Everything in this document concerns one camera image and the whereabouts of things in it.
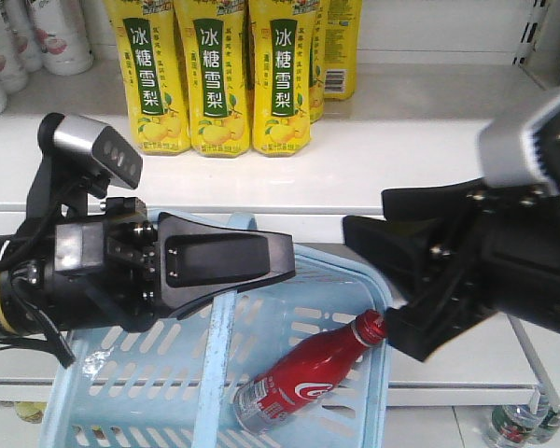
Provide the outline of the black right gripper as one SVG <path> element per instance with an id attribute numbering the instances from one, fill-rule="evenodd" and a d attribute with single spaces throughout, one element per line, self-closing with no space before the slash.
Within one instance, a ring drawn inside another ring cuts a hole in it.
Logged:
<path id="1" fill-rule="evenodd" d="M 381 197 L 386 219 L 429 219 L 342 221 L 345 244 L 405 300 L 385 312 L 393 348 L 425 361 L 497 312 L 560 334 L 560 198 L 482 179 Z M 432 219 L 456 211 L 468 223 Z"/>

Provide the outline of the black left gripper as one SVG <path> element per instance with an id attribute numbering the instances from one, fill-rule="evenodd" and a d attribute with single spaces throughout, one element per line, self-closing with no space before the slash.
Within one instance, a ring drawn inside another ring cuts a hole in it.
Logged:
<path id="1" fill-rule="evenodd" d="M 295 275 L 292 236 L 158 215 L 157 232 L 136 197 L 105 200 L 101 215 L 55 226 L 46 265 L 48 315 L 59 329 L 119 326 L 143 332 L 160 317 L 185 318 L 229 291 Z"/>

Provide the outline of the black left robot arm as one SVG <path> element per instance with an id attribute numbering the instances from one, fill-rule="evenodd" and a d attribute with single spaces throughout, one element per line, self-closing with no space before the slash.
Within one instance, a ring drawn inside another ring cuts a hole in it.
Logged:
<path id="1" fill-rule="evenodd" d="M 222 293 L 296 272 L 287 234 L 150 214 L 135 197 L 109 198 L 103 207 L 92 216 L 55 213 L 0 236 L 0 350 L 43 351 L 69 366 L 67 331 L 145 332 Z"/>

